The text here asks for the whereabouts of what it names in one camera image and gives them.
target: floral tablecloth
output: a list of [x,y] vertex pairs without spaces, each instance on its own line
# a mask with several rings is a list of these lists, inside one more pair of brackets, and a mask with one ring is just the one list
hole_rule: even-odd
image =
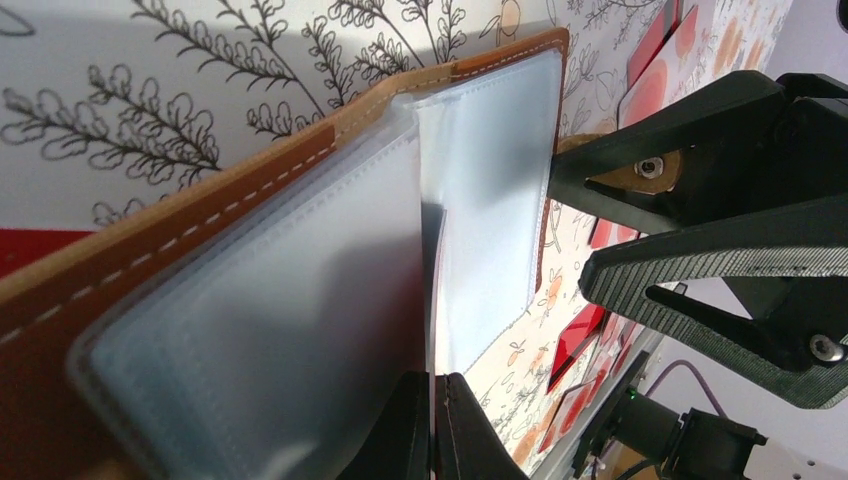
[[[683,11],[687,11],[684,2]],[[606,132],[659,0],[0,0],[0,227],[96,230],[214,175],[397,72],[571,30],[561,132]],[[762,68],[791,0],[718,0],[689,92]],[[554,204],[543,286],[465,372],[527,472],[593,219]]]

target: metal screw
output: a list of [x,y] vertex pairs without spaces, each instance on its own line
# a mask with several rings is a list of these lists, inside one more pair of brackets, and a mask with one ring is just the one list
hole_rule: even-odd
[[820,334],[810,337],[810,351],[822,362],[838,362],[845,358],[842,345]]
[[660,157],[642,160],[636,164],[636,175],[652,180],[662,175],[663,166],[663,161]]

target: bolt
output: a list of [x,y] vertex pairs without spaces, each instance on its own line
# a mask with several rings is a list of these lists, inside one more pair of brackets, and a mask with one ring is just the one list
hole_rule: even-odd
[[663,161],[660,157],[653,157],[647,160],[642,160],[636,164],[636,174],[640,177],[652,180],[662,175]]
[[845,358],[845,350],[842,345],[820,334],[810,337],[810,351],[814,357],[822,362],[838,362]]

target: wallet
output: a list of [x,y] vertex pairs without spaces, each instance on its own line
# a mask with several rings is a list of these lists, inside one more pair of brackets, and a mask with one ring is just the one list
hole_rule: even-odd
[[0,477],[333,478],[410,371],[432,435],[539,286],[568,43],[387,78],[0,281]]

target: white stitching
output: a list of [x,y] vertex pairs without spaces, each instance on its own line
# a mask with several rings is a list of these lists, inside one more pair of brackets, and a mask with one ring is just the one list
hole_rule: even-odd
[[[311,163],[311,162],[312,162],[312,161],[314,161],[316,158],[318,158],[318,157],[320,157],[320,156],[324,155],[325,153],[327,153],[328,151],[330,151],[332,148],[334,148],[334,147],[336,146],[336,141],[337,141],[337,140],[338,140],[338,139],[339,139],[342,135],[346,134],[347,132],[349,132],[349,131],[351,131],[353,128],[355,128],[355,127],[356,127],[356,126],[357,126],[360,122],[362,122],[362,121],[363,121],[363,119],[366,119],[366,118],[368,117],[368,115],[369,115],[372,111],[374,111],[374,110],[375,110],[375,109],[377,109],[377,108],[382,107],[382,106],[383,106],[383,104],[384,104],[384,103],[385,103],[385,102],[386,102],[389,98],[392,98],[392,97],[394,97],[395,95],[397,95],[397,94],[399,94],[399,93],[404,93],[404,92],[407,92],[407,91],[409,91],[409,90],[412,90],[413,88],[418,88],[418,87],[422,87],[422,86],[426,86],[426,85],[432,85],[432,84],[436,84],[436,83],[441,83],[441,82],[443,82],[443,81],[445,81],[445,80],[456,80],[456,79],[463,79],[463,78],[471,77],[471,76],[477,75],[478,73],[486,72],[486,71],[491,70],[491,69],[493,69],[493,68],[497,68],[497,67],[499,67],[499,66],[501,66],[501,65],[503,65],[503,64],[505,64],[505,63],[509,63],[509,62],[511,62],[511,61],[512,61],[513,59],[515,59],[515,58],[518,58],[518,57],[521,57],[521,56],[524,56],[524,55],[527,55],[527,54],[532,54],[532,53],[537,52],[537,51],[540,51],[540,50],[544,50],[544,49],[546,49],[546,47],[548,47],[549,45],[559,45],[558,49],[559,49],[559,51],[560,51],[560,52],[562,52],[562,45],[563,45],[563,42],[562,42],[562,40],[561,40],[561,39],[557,38],[557,39],[554,39],[554,40],[551,40],[551,41],[545,42],[545,43],[543,43],[543,44],[537,45],[537,46],[535,46],[535,47],[533,47],[533,48],[529,48],[529,49],[527,49],[527,50],[522,50],[522,51],[520,51],[520,52],[518,52],[518,53],[516,53],[516,54],[514,54],[514,55],[510,55],[509,57],[502,58],[501,60],[499,60],[499,61],[497,61],[497,62],[495,62],[495,63],[493,63],[493,64],[486,65],[485,67],[478,68],[478,69],[476,69],[476,70],[472,70],[471,72],[463,73],[463,74],[460,74],[460,75],[455,75],[455,74],[446,75],[446,76],[443,76],[443,77],[439,77],[439,78],[435,78],[435,79],[432,79],[432,80],[428,80],[428,81],[426,81],[426,82],[421,82],[421,83],[417,83],[417,84],[415,84],[415,85],[409,85],[409,86],[406,86],[406,87],[404,87],[404,88],[399,88],[399,89],[397,89],[397,90],[395,90],[395,91],[393,91],[393,92],[391,92],[391,93],[387,94],[386,96],[384,96],[384,97],[383,97],[383,98],[381,98],[380,100],[378,100],[378,101],[377,101],[374,105],[372,105],[369,109],[367,109],[363,115],[360,115],[360,116],[359,116],[359,118],[357,118],[357,119],[356,119],[353,123],[351,123],[350,125],[348,125],[348,126],[347,126],[347,128],[345,128],[344,130],[341,130],[341,131],[337,132],[337,133],[336,133],[336,135],[335,135],[335,137],[334,137],[334,139],[333,139],[333,142],[330,144],[330,146],[329,146],[328,148],[324,148],[324,149],[322,149],[321,151],[319,151],[319,152],[318,152],[318,153],[316,153],[315,155],[310,156],[308,159],[306,159],[306,161],[301,162],[301,163],[299,163],[299,164],[295,165],[294,167],[290,168],[289,170],[287,170],[287,171],[285,171],[285,172],[281,173],[280,175],[278,175],[278,176],[277,176],[276,180],[273,180],[272,182],[268,182],[268,183],[266,183],[265,185],[263,185],[263,186],[262,186],[262,188],[261,188],[261,189],[262,189],[262,190],[264,190],[264,189],[266,189],[266,188],[270,188],[270,186],[271,186],[271,184],[272,184],[272,183],[277,182],[277,181],[280,181],[280,180],[282,180],[282,179],[286,178],[286,177],[289,175],[289,173],[294,172],[294,171],[297,171],[297,170],[299,170],[300,168],[303,168],[303,166],[304,166],[304,165]],[[245,196],[244,196],[244,198],[242,199],[242,201],[248,201],[248,200],[251,200],[252,198],[256,197],[256,195],[258,194],[258,192],[259,192],[259,190],[256,190],[256,191],[253,191],[253,192],[251,192],[251,193],[249,193],[249,194],[245,195]],[[240,203],[240,202],[234,202],[234,203],[232,203],[232,204],[228,205],[228,206],[224,209],[224,212],[227,212],[227,211],[230,211],[230,210],[232,210],[232,209],[236,208],[236,206],[237,206],[239,203]],[[218,212],[218,213],[216,213],[216,214],[212,215],[211,217],[207,218],[207,219],[206,219],[206,221],[205,221],[205,224],[206,224],[206,225],[209,225],[209,224],[214,223],[215,221],[217,221],[219,218],[221,218],[221,213],[222,213],[222,212]],[[181,235],[180,239],[185,238],[185,237],[187,237],[187,236],[189,236],[189,235],[193,234],[193,233],[194,233],[194,232],[196,232],[199,228],[200,228],[200,225],[194,225],[194,226],[192,226],[192,227],[188,228],[185,232],[183,232],[183,234]],[[165,245],[162,245],[161,247],[159,247],[159,248],[157,249],[157,251],[161,252],[161,251],[167,250],[168,248],[171,248],[172,246],[176,245],[176,243],[177,243],[178,241],[179,241],[179,239],[176,239],[176,238],[171,239],[171,240],[169,240],[169,241],[168,241]],[[133,260],[133,261],[130,263],[129,268],[137,267],[138,265],[141,265],[142,263],[146,262],[147,260],[150,260],[152,257],[153,257],[153,254],[152,254],[152,253],[147,253],[147,254],[145,254],[145,255],[142,255],[141,257],[138,257],[138,258],[136,258],[135,260]],[[84,297],[84,296],[88,295],[89,293],[93,292],[93,291],[95,290],[95,288],[96,288],[96,287],[98,287],[98,286],[100,286],[100,285],[105,285],[105,284],[107,284],[107,283],[110,283],[110,282],[115,281],[118,277],[120,277],[120,276],[124,273],[124,270],[125,270],[125,269],[122,269],[122,270],[118,270],[118,271],[116,271],[116,272],[114,272],[114,273],[111,273],[111,274],[107,275],[106,277],[104,277],[104,278],[103,278],[103,279],[102,279],[99,283],[94,284],[94,285],[89,285],[89,286],[86,286],[85,288],[82,288],[82,289],[78,290],[76,293],[74,293],[73,295],[71,295],[71,297],[70,297],[70,300],[69,300],[69,301],[78,300],[78,299],[80,299],[80,298],[82,298],[82,297]],[[24,330],[25,330],[25,329],[26,329],[29,325],[32,325],[32,324],[35,324],[35,323],[42,322],[42,321],[47,320],[48,318],[52,317],[53,315],[55,315],[56,313],[58,313],[60,310],[62,310],[63,306],[64,306],[63,304],[58,304],[58,305],[56,305],[55,307],[51,308],[50,310],[48,310],[48,311],[46,311],[46,312],[42,313],[41,315],[39,315],[38,317],[36,317],[34,320],[32,320],[31,322],[29,322],[29,324],[26,324],[26,325],[24,325],[24,326],[19,326],[19,327],[15,328],[15,329],[13,329],[13,330],[9,331],[8,333],[4,334],[2,337],[0,337],[0,345],[2,345],[2,344],[4,344],[4,343],[6,343],[6,342],[8,342],[8,341],[10,341],[10,340],[12,340],[12,339],[14,339],[14,338],[18,337],[18,336],[20,336],[20,335],[21,335],[21,333],[23,333],[23,331],[24,331]]]

